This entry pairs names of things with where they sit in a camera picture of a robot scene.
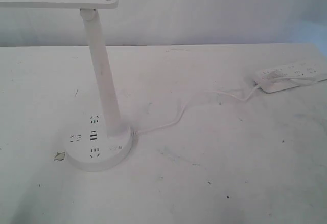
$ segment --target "white cable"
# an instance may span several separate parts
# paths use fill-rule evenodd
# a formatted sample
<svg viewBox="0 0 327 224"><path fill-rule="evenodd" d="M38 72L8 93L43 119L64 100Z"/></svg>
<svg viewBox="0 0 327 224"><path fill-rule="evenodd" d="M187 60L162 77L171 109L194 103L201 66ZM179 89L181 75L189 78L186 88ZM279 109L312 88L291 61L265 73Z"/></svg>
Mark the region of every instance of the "white cable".
<svg viewBox="0 0 327 224"><path fill-rule="evenodd" d="M276 81L285 81L285 80L291 80L292 82L294 82L293 80L307 80L307 81L311 81L309 83L296 83L296 85L299 85L299 86L308 86L308 85L313 85L313 84L317 83L317 80L315 78L311 78L311 77L276 77L276 78L272 78L272 79L263 81L262 83L259 83L244 98L239 98L236 95L233 95L233 94L230 94L230 93L227 93L227 92L224 92L224 91L210 91L210 90L199 91L199 92L196 92L194 95L192 95L189 98L189 100L182 107L181 112L180 113L177 112L177 116L176 116L176 118L172 122L167 123L167 124L164 124L164 125L161 125L161 126L158 126L158 127L154 127L154 128L148 128L148 129L144 129L144 130L134 131L133 133L134 133L134 135L141 135L141 134L153 132L155 130L164 129L164 128L168 128L168 127L171 127L171 126L176 125L177 123L179 123L179 121L183 117L184 112L186 111L186 107L188 106L188 104L193 100L194 97L196 97L199 94L211 93L211 94L226 95L226 96L233 97L233 98L235 98L235 99L237 99L239 101L246 102L246 101L248 101L250 99L250 97L253 95L253 93L257 89L259 89L263 84L271 83L271 82L276 82Z"/></svg>

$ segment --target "lamp base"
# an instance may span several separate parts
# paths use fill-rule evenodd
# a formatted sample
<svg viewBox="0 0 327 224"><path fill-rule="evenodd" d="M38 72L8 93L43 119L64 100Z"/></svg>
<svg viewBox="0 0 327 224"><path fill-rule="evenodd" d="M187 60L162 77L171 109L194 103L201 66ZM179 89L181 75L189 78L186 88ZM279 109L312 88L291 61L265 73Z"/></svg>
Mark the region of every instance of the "lamp base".
<svg viewBox="0 0 327 224"><path fill-rule="evenodd" d="M129 126L119 135L109 137L98 116L91 117L89 125L78 129L64 141L70 163L85 171L102 171L115 166L127 156L131 147Z"/></svg>

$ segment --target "white desk lamp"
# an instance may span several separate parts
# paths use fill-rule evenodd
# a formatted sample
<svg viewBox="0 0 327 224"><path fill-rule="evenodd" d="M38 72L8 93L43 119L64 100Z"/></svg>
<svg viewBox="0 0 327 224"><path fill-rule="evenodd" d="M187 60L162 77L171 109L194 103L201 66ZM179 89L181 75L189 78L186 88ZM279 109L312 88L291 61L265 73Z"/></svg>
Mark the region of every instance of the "white desk lamp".
<svg viewBox="0 0 327 224"><path fill-rule="evenodd" d="M69 161L82 170L101 171L126 157L132 146L130 127L121 120L98 9L114 9L118 0L0 0L7 8L77 8L83 18L98 83L105 126L95 115L64 141Z"/></svg>

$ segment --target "wall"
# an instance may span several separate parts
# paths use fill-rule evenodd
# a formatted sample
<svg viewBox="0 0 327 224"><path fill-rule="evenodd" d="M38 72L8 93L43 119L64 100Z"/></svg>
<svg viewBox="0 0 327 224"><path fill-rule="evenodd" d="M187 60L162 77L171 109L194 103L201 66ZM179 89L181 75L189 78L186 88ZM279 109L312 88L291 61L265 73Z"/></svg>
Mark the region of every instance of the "wall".
<svg viewBox="0 0 327 224"><path fill-rule="evenodd" d="M327 0L120 0L107 44L314 42L327 54ZM0 45L84 45L78 11L1 9Z"/></svg>

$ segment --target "table surface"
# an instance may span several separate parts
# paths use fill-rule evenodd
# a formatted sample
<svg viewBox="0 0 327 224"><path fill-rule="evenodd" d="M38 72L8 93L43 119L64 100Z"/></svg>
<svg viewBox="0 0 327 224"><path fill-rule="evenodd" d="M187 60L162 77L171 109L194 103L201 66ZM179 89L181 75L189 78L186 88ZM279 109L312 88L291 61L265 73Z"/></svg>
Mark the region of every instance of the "table surface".
<svg viewBox="0 0 327 224"><path fill-rule="evenodd" d="M122 117L171 121L178 101L245 95L250 74L324 60L311 44L108 47ZM67 160L63 134L101 112L88 47L0 48L1 223L325 223L327 82L247 102L197 97L178 125L134 138L103 172Z"/></svg>

